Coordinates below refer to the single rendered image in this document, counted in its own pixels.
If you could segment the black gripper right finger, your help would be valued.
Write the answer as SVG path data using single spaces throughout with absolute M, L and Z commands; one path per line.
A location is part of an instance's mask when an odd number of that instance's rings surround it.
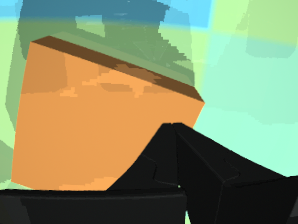
M 190 224 L 298 224 L 298 175 L 279 175 L 182 121 L 173 125 Z

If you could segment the orange block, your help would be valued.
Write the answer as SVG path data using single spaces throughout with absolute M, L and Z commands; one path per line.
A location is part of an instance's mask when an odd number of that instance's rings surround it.
M 13 141 L 13 183 L 105 190 L 162 123 L 193 128 L 197 89 L 88 47 L 45 36 L 29 43 Z

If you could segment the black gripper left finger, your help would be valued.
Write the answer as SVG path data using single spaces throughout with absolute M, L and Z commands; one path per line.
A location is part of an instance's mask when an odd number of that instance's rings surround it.
M 108 189 L 0 189 L 0 224 L 185 224 L 177 149 L 176 128 L 162 123 Z

